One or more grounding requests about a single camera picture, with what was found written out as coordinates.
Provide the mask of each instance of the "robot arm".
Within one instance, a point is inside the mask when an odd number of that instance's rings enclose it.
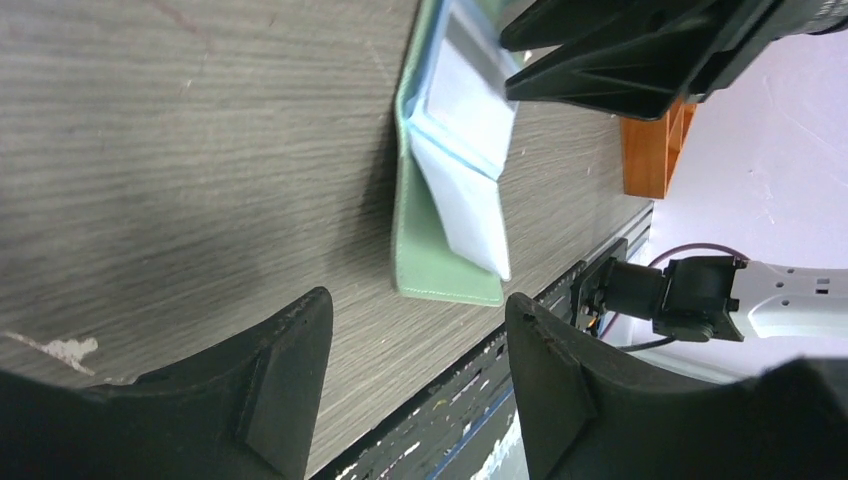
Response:
[[[730,317],[754,337],[848,338],[848,270],[748,262],[733,279],[739,310]]]
[[[650,320],[656,334],[690,342],[848,338],[848,270],[781,267],[732,256],[672,260],[663,270],[613,257],[600,261],[601,268],[588,269],[591,274],[575,282],[574,318],[618,312]]]

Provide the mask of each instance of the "mint green notebook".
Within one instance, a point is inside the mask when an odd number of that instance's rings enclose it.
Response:
[[[392,255],[395,285],[408,297],[500,306],[504,301],[500,278],[453,253],[448,246],[430,190],[410,149],[404,125],[405,108],[424,74],[421,59],[431,45],[445,0],[422,0],[404,61],[397,96],[398,178],[395,194]],[[500,15],[503,0],[477,0],[489,17]]]

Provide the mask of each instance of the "orange bracket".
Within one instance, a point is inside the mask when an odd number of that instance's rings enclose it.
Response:
[[[624,193],[665,198],[696,107],[678,100],[659,120],[621,119]]]

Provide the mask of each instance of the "gray wood grain surface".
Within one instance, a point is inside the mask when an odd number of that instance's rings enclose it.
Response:
[[[132,382],[325,285],[314,471],[491,331],[498,309],[391,287],[390,107],[415,10],[0,2],[0,367]],[[508,289],[535,293],[645,204],[621,183],[616,119],[522,105],[502,187]],[[94,375],[16,335],[96,338]]]

